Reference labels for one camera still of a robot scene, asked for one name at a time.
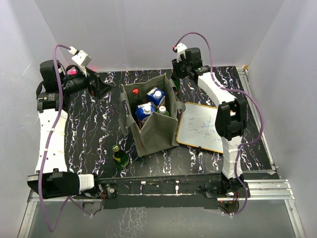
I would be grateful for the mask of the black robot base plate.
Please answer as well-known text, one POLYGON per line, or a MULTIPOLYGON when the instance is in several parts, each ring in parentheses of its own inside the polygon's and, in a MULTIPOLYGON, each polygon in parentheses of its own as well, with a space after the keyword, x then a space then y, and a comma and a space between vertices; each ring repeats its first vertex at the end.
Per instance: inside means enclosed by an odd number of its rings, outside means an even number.
POLYGON ((99 178, 95 188, 77 198, 100 199, 104 209, 130 207, 203 207, 218 209, 221 201, 249 198, 248 184, 226 182, 221 174, 133 178, 99 178))

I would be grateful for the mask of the blue red juice carton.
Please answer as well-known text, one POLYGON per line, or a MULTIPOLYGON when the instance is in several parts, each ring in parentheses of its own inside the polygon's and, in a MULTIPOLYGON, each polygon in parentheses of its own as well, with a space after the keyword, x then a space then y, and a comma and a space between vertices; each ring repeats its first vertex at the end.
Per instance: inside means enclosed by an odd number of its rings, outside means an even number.
POLYGON ((135 112, 136 117, 138 119, 140 127, 142 127, 151 114, 155 111, 155 106, 152 102, 148 102, 145 104, 141 104, 137 106, 137 110, 135 112))

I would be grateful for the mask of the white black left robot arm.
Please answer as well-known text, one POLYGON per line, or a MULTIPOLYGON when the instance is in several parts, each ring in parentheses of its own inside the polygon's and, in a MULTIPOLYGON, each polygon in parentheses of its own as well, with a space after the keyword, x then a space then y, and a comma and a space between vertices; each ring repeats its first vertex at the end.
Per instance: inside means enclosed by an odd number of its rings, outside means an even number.
POLYGON ((71 95, 87 89, 94 99, 101 99, 113 85, 101 80, 97 72, 87 68, 83 73, 76 65, 64 68, 57 64, 61 86, 58 86, 53 60, 40 64, 43 78, 36 90, 41 136, 38 163, 34 175, 27 177, 28 186, 43 199, 87 193, 96 198, 102 185, 95 174, 76 175, 65 163, 65 126, 71 95))

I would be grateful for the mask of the grey-green canvas bag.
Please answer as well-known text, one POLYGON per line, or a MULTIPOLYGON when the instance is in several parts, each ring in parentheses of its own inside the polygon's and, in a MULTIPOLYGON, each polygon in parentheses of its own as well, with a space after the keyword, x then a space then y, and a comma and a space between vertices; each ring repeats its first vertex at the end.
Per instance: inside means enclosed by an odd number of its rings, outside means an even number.
POLYGON ((178 146, 176 141, 178 119, 177 111, 185 111, 186 106, 179 101, 174 93, 176 86, 165 74, 154 77, 146 82, 121 84, 119 127, 124 135, 132 132, 134 144, 139 157, 178 146), (139 127, 132 116, 132 90, 140 90, 140 96, 146 99, 146 93, 157 87, 166 93, 165 106, 170 116, 154 112, 142 127, 139 127))

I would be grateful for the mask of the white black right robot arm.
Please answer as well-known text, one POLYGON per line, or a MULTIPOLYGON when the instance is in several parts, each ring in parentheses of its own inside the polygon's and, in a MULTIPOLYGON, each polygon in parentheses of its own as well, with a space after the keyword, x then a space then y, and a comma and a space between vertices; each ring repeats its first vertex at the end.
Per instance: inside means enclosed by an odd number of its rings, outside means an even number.
POLYGON ((232 95, 217 80, 212 68, 203 65, 199 48, 188 48, 183 43, 173 47, 177 54, 172 60, 174 82, 189 77, 205 91, 217 108, 215 129, 222 140, 223 168, 220 192, 231 197, 244 186, 239 158, 242 136, 247 127, 247 102, 232 95))

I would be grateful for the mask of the dark cola bottle red label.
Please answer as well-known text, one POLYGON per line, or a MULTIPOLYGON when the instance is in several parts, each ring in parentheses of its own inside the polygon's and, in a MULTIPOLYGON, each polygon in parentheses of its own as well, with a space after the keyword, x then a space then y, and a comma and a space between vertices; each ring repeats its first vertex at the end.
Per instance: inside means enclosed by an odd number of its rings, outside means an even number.
POLYGON ((142 105, 144 102, 140 96, 140 93, 139 93, 139 89, 138 88, 134 88, 132 90, 132 94, 133 94, 133 102, 132 102, 132 110, 134 112, 136 112, 137 108, 139 105, 142 105))

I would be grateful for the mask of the Fontana pineapple juice carton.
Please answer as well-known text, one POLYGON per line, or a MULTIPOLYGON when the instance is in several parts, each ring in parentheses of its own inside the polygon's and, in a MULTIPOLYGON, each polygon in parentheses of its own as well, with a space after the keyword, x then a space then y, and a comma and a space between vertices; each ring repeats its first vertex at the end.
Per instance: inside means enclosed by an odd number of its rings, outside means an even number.
POLYGON ((161 106, 165 106, 165 93, 154 87, 146 94, 147 100, 154 104, 158 109, 161 106))

